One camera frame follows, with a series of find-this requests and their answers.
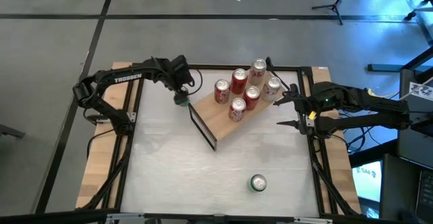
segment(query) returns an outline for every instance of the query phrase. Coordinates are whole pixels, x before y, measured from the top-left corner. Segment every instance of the soda can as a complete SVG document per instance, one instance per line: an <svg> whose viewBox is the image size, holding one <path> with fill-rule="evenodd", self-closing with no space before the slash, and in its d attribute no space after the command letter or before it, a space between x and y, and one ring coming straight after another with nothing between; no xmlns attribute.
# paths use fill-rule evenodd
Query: soda can
<svg viewBox="0 0 433 224"><path fill-rule="evenodd" d="M215 82L214 88L215 101L220 104L226 104L230 96L230 83L224 79Z"/></svg>
<svg viewBox="0 0 433 224"><path fill-rule="evenodd" d="M248 189L252 192L261 192L268 186L268 182L263 175L255 174L248 180Z"/></svg>
<svg viewBox="0 0 433 224"><path fill-rule="evenodd" d="M252 85L258 85L262 82L266 72L266 62L263 59L257 59L251 63L250 73L248 80Z"/></svg>
<svg viewBox="0 0 433 224"><path fill-rule="evenodd" d="M239 122L244 118L246 103L242 98L235 98L231 101L229 109L229 118L233 122Z"/></svg>
<svg viewBox="0 0 433 224"><path fill-rule="evenodd" d="M250 85L246 87L244 92L244 100L246 103L246 110L253 110L260 97L260 89L255 87L254 85Z"/></svg>
<svg viewBox="0 0 433 224"><path fill-rule="evenodd" d="M236 69L231 75L231 84L230 84L231 92L233 92L236 95L239 95L240 93L244 92L247 77L248 75L244 69L242 68Z"/></svg>
<svg viewBox="0 0 433 224"><path fill-rule="evenodd" d="M277 77L272 76L263 85L263 96L262 98L267 102L272 102L277 97L277 92L281 88L281 80Z"/></svg>

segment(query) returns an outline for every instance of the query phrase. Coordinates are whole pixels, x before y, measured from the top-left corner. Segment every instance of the wooden platform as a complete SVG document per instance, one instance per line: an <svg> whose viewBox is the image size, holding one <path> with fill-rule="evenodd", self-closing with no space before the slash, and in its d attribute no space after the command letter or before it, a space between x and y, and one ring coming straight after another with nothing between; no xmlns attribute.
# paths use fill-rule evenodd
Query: wooden platform
<svg viewBox="0 0 433 224"><path fill-rule="evenodd" d="M226 104L220 104L215 101L214 91L210 92L205 98L201 99L199 102L193 105L196 112L199 114L200 118L210 129L210 132L215 136L217 141L221 140L231 132L242 127L251 118L254 118L257 114L262 112L266 107L270 106L273 102L266 102L261 98L261 93L263 92L263 85L271 77L271 74L266 71L262 82L259 85L254 85L260 89L260 99L255 107L251 111L244 112L244 118L239 122L233 122L229 118L230 102L232 99L244 96L243 93L236 95L230 92L229 101ZM282 97L283 87L277 92L277 99Z"/></svg>

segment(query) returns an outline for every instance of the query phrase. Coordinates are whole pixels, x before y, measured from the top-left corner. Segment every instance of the black cable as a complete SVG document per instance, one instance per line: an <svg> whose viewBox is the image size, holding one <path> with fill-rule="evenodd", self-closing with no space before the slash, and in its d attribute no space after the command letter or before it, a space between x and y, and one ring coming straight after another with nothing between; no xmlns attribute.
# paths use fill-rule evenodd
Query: black cable
<svg viewBox="0 0 433 224"><path fill-rule="evenodd" d="M341 139L347 145L347 141L345 139L343 139L342 137L340 137L338 135L331 135L331 136L334 136L334 137L337 137L338 139Z"/></svg>
<svg viewBox="0 0 433 224"><path fill-rule="evenodd" d="M352 115L350 115L349 113L345 113L345 112L338 112L343 116L347 116L347 117L353 117Z"/></svg>
<svg viewBox="0 0 433 224"><path fill-rule="evenodd" d="M395 95L389 97L388 99L392 99L392 98L396 97L399 93L400 93L400 92L397 92Z"/></svg>
<svg viewBox="0 0 433 224"><path fill-rule="evenodd" d="M379 143L377 140L375 140L375 139L373 138L373 135L371 135L370 132L368 132L368 134L370 135L371 139L372 139L374 142L376 142L378 145L382 145L381 143Z"/></svg>
<svg viewBox="0 0 433 224"><path fill-rule="evenodd" d="M196 70L197 70L198 74L200 75L200 86L198 87L198 89L196 89L194 92L189 93L188 95L193 95L193 94L197 93L197 91L199 91L202 88L202 85L203 85L203 76L202 76L202 73L198 69L196 69Z"/></svg>
<svg viewBox="0 0 433 224"><path fill-rule="evenodd" d="M358 141L358 140L360 140L360 139L362 139L362 142L361 142L360 146L359 146L357 149L355 149L355 150L351 150L350 152L358 152L358 151L361 150L361 148L362 148L362 147L364 146L364 144L365 144L365 134L367 134L368 131L370 131L372 128L373 128L373 127L369 127L366 131L364 131L364 128L363 128L363 127L360 128L360 129L362 130L363 133L362 133L360 136L354 138L352 141L350 141L350 142L348 143L347 148L349 148L349 147L350 147L354 142L356 142L356 141Z"/></svg>
<svg viewBox="0 0 433 224"><path fill-rule="evenodd" d="M83 110L83 117L88 120L91 124L96 125L96 122L94 120L91 120L87 115L86 115L87 109Z"/></svg>
<svg viewBox="0 0 433 224"><path fill-rule="evenodd" d="M106 133L109 133L111 131L114 131L114 129L110 129L108 131L105 131L103 133L98 133L97 135L94 135L92 138L90 138L89 142L87 143L87 158L89 158L89 154L90 154L90 145L92 144L92 141L96 138L99 137L101 135L104 135Z"/></svg>

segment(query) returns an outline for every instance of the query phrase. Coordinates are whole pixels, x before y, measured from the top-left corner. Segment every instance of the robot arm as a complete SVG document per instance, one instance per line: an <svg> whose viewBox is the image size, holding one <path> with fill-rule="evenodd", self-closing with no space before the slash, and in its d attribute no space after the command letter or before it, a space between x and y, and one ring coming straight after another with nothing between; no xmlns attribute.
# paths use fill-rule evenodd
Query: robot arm
<svg viewBox="0 0 433 224"><path fill-rule="evenodd" d="M342 86L331 82L314 84L311 91L312 96L309 97L302 97L296 85L290 85L290 88L290 91L284 92L284 97L275 102L274 105L294 102L295 110L298 113L314 118L312 120L314 120L316 135L330 137L337 130L372 126L403 130L410 125L409 108L406 101L375 97L368 94L365 89ZM371 110L378 113L351 118L320 116L320 113L334 109L348 112ZM302 134L306 134L308 130L298 121L279 122L278 124L296 127Z"/></svg>
<svg viewBox="0 0 433 224"><path fill-rule="evenodd" d="M167 89L175 92L175 103L178 105L188 100L188 90L183 85L194 86L195 83L186 58L180 55L171 62L165 58L151 58L128 68L100 70L82 79L72 90L80 107L93 108L109 118L117 135L129 135L132 124L127 113L113 108L102 99L102 95L110 85L136 79L162 82Z"/></svg>

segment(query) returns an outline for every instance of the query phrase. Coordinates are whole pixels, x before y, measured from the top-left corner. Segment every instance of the wooden board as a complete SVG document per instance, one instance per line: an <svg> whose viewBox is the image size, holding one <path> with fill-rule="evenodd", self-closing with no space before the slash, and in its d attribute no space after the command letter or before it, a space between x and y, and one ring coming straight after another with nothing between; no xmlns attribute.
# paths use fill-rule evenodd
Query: wooden board
<svg viewBox="0 0 433 224"><path fill-rule="evenodd" d="M260 89L260 93L262 93L263 85L265 81L271 77L271 74L266 71L262 82L259 85L255 85ZM277 92L276 98L279 99L282 97L283 89L281 88ZM209 130L213 133L216 140L219 141L231 132L240 128L246 122L248 122L251 118L254 118L258 113L262 112L266 107L270 106L273 102L266 102L261 98L258 100L258 103L255 109L251 111L244 112L244 118L239 122L233 122L229 118L229 108L230 102L232 99L236 97L242 98L243 93L240 95L233 94L230 92L229 101L226 104L219 104L215 101L214 91L210 92L205 98L201 99L199 102L193 105L194 109L196 109L197 113L202 118L203 122L209 128Z"/></svg>
<svg viewBox="0 0 433 224"><path fill-rule="evenodd" d="M124 68L130 66L131 62L115 62L113 69ZM121 83L112 85L107 88L104 94L104 100L116 109L121 109L124 104L125 94L127 91L128 83ZM138 81L134 82L133 90L131 94L129 112L132 111L132 107L135 101L137 93ZM95 135L103 133L112 129L110 123L98 124L95 129ZM86 205L90 199L96 194L99 188L104 184L107 179L108 172L110 170L110 162L114 151L114 142L116 141L116 134L114 132L107 133L93 140L91 149L89 152L89 158L87 159L86 169L84 172L83 180L81 182L80 192L76 200L76 207L82 207ZM127 137L122 138L122 145L120 148L120 155L123 153L124 145L126 144ZM109 207L114 207L114 199L117 194L118 177L113 183L113 188L110 193Z"/></svg>
<svg viewBox="0 0 433 224"><path fill-rule="evenodd" d="M122 68L129 65L131 65L130 62L115 62L113 68ZM329 70L322 67L313 67L313 79L315 83L321 81L330 81L331 79ZM306 87L306 92L309 94L310 91L306 76L304 77L304 84ZM104 99L115 108L121 108L126 90L126 83L113 85L107 89ZM131 96L131 104L135 101L134 98L136 91L137 86L135 83L133 87L133 94ZM323 115L338 117L338 112L324 112ZM111 129L109 124L98 125L96 127L95 134L104 132L108 129ZM342 132L338 131L336 135L342 136ZM96 138L93 141L83 176L83 182L81 183L81 189L76 201L77 208L87 204L91 197L96 194L98 189L107 179L115 140L116 135L114 133L108 133L107 135ZM357 193L355 190L355 184L352 178L352 168L350 167L350 162L344 142L341 142L341 140L337 138L326 139L325 142L327 147L327 155L329 158L329 166L332 174L332 181L344 199L350 204L350 206L355 211L361 213ZM330 213L329 198L327 197L327 191L323 183L321 185L321 189L325 211ZM111 196L115 196L116 192L117 187L114 186L112 188ZM110 201L109 206L114 206L112 201Z"/></svg>
<svg viewBox="0 0 433 224"><path fill-rule="evenodd" d="M331 81L331 76L329 75L329 70L327 68L312 67L312 69L314 83ZM310 88L306 76L304 76L304 84L306 95L308 96L310 95ZM337 110L332 110L329 112L322 112L321 116L338 118L340 115L338 114ZM334 134L344 138L342 131L337 131ZM358 213L361 213L361 207L359 206L358 195L355 189L355 183L353 182L352 167L350 166L346 144L337 137L331 137L330 139L325 140L325 146L327 150L329 167L331 169L332 182L334 183L340 194L343 196L343 198L349 203L350 207ZM317 157L322 163L320 153L317 153ZM327 188L322 180L321 191L325 212L330 213L331 207L329 205ZM338 208L338 212L340 214L343 214L340 208Z"/></svg>

